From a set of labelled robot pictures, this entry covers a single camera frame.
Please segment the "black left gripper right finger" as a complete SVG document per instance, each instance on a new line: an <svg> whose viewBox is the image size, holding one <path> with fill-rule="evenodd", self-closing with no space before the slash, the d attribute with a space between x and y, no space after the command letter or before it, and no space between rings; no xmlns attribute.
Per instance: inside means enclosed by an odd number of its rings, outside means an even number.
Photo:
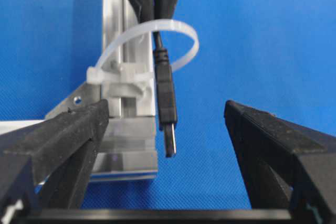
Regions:
<svg viewBox="0 0 336 224"><path fill-rule="evenodd" d="M334 136L231 100L224 119L252 208L335 223Z"/></svg>

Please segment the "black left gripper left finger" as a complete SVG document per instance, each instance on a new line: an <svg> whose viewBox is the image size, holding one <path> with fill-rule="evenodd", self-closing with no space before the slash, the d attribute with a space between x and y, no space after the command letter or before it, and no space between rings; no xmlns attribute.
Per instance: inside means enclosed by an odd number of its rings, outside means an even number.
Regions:
<svg viewBox="0 0 336 224"><path fill-rule="evenodd" d="M106 100L1 135L1 223L16 211L78 209L109 122Z"/></svg>

